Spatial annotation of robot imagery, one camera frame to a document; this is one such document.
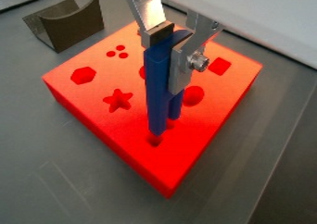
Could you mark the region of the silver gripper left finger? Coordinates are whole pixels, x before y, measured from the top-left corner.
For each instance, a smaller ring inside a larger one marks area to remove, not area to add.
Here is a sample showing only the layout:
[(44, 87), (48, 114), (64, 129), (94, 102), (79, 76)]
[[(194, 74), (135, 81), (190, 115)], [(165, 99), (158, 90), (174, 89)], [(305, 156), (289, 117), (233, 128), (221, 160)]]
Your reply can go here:
[(161, 0), (126, 0), (139, 25), (142, 46), (151, 47), (174, 32), (174, 23), (166, 19)]

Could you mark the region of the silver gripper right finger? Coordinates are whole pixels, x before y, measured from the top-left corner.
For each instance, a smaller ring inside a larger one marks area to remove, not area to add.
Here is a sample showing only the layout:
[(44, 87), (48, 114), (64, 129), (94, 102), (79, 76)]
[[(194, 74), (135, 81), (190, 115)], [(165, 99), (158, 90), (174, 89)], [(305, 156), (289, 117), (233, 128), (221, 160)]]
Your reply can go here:
[(178, 94), (190, 84), (191, 73), (203, 72), (209, 66), (209, 58), (203, 55), (205, 43), (217, 36), (225, 26), (202, 14), (187, 12), (186, 26), (193, 30), (191, 35), (173, 48), (169, 76), (169, 91)]

